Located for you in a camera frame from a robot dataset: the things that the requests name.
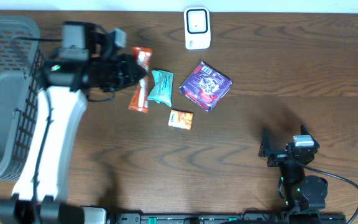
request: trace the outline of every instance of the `teal snack wrapper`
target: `teal snack wrapper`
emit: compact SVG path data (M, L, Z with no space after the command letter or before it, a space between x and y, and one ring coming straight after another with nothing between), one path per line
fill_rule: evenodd
M172 107L173 73L154 70L152 74L155 85L147 97L147 100L154 100L157 103L162 102Z

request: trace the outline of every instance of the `white electrical device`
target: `white electrical device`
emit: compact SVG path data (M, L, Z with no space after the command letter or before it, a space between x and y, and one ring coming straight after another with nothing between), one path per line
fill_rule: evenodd
M185 10L185 45L189 50L207 49L211 45L209 11L205 7Z

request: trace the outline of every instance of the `gray plastic basket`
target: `gray plastic basket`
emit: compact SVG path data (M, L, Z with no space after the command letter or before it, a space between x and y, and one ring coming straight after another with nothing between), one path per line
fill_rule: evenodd
M0 16L0 179L20 177L29 152L37 116L38 83L34 77L43 57L38 42L17 40L30 68L10 44L14 36L39 38L34 21Z

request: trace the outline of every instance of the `orange snack package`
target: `orange snack package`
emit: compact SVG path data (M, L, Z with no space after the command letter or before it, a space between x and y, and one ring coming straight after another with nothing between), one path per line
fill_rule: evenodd
M132 54L135 56L138 65L142 66L149 73L149 61L152 56L152 49L145 47L133 47ZM144 77L139 81L139 85L136 88L135 94L129 103L128 109L136 110L143 113L149 112L149 102L147 101L147 82L148 78Z
M168 126L190 130L193 122L193 113L171 110Z

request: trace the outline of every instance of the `wooden table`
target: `wooden table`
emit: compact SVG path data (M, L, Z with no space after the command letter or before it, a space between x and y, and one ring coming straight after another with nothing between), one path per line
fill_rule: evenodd
M321 145L310 166L358 183L358 15L212 13L211 47L189 51L179 12L0 14L28 16L49 38L60 37L65 20L122 28L129 47L153 48L151 68L175 73L173 108L194 112L193 128L185 131L167 126L167 105L150 102L148 114L128 110L135 88L114 102L90 103L71 158L70 203L145 213L284 207L279 169L257 157L263 126L275 136L273 145L284 147L306 124ZM179 91L201 60L233 81L210 112ZM357 190L324 178L324 211L350 219ZM0 196L13 185L0 182Z

